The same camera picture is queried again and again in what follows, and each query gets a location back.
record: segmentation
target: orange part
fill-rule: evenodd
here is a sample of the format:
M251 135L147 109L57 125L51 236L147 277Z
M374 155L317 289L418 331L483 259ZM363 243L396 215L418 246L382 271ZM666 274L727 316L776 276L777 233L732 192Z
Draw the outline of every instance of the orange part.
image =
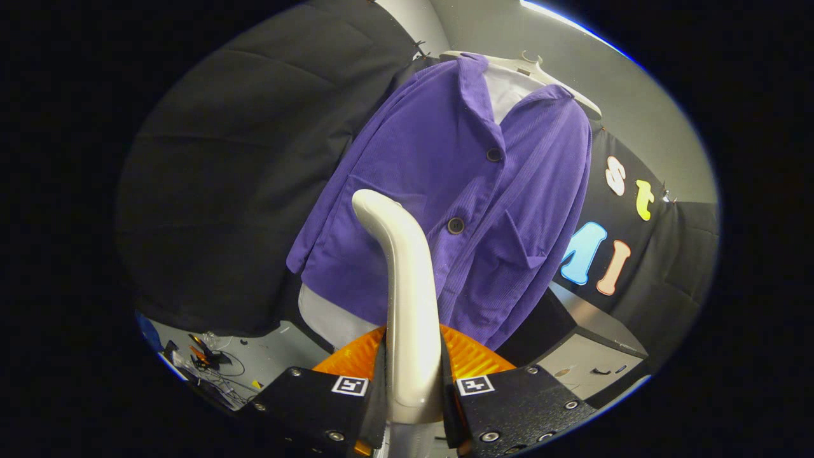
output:
M197 356L198 359L200 359L201 361L204 361L206 363L206 355L204 355L203 353L197 351L195 349L195 347L193 347L192 345L190 345L190 350L195 352L195 356Z
M357 441L356 446L353 448L358 455L371 456L373 455L373 448L362 441Z
M515 368L512 363L463 332L441 324L441 333L447 344L453 380L485 376Z
M373 380L376 352L385 327L357 338L319 363L316 372ZM453 379L477 377L514 369L514 365L466 334L441 324Z
M357 338L312 369L335 376L360 377L373 380L376 352L384 336L385 327Z

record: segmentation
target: dark button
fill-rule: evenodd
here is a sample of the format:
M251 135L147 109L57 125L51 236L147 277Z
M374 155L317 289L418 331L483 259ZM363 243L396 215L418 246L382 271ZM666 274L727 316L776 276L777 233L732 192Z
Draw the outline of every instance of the dark button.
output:
M447 222L447 231L450 234L460 234L463 232L463 220L460 218L452 218Z
M501 150L492 148L486 152L486 158L492 162L498 162L500 159L503 159L503 155L501 154Z

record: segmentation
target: plastic bag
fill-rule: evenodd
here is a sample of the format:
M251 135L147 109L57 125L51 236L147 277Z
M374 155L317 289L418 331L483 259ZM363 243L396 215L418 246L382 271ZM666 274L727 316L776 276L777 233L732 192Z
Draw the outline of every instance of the plastic bag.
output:
M209 347L210 350L215 350L217 347L221 346L221 338L216 336L212 331L207 331L201 334L201 340L206 344L206 346Z

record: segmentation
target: wire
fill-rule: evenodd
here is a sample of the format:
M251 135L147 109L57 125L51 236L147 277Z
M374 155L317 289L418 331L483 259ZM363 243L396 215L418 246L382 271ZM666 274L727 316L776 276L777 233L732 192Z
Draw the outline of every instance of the wire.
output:
M205 369L205 370L206 370L206 371L208 371L207 373L210 373L211 375L214 375L215 377L220 377L220 378L222 378L222 379L224 379L224 380L228 381L229 383L234 383L234 384L236 384L237 386L242 386L243 388L245 388L245 389L247 389L247 390L250 390L252 393L260 393L260 391L255 390L255 389L254 389L254 388L252 388L251 386L245 386L245 385L244 385L244 384L242 384L242 383L239 383L239 382L237 382L237 381L234 381L234 380L231 380L231 379L228 379L228 378L224 377L224 376L223 376L223 374L219 373L218 371L214 371L214 370L212 370L212 369L210 369L210 368L207 368L207 369Z
M221 350L225 349L227 346L229 346L230 343L232 343L232 339L234 339L234 336L230 336L229 341L226 342L226 345L222 346L221 348L219 348L219 349L217 349L215 351L221 351Z
M246 366L243 364L243 361L238 359L237 356L232 355L231 353L226 353L225 351L221 351L221 353L226 355L226 356L230 356L230 357L234 358L235 361L237 361L238 363L240 363L241 366L243 366L243 370L239 374L223 374L222 373L221 374L222 376L224 376L224 377L237 377L237 376L242 376L243 374L246 373Z

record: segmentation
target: clothes hanger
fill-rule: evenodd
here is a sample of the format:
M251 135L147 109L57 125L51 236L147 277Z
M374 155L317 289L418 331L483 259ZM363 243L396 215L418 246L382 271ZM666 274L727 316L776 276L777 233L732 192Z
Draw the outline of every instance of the clothes hanger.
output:
M462 52L465 51L445 51L441 53L441 61L444 62L447 60L457 59ZM563 84L557 78L552 77L543 71L543 69L540 67L540 64L543 62L543 58L541 58L539 55L537 56L536 60L530 60L528 57L526 57L526 51L520 53L520 59L503 59L501 57L494 57L490 55L484 55L484 57L492 64L500 65L501 67L520 72L526 76L536 79L546 86L549 84L562 86L574 95L574 100L576 100L576 102L582 107L589 119L593 119L595 121L602 119L602 110L600 110L594 102L588 99L588 97L585 97L576 90L573 90L569 86Z

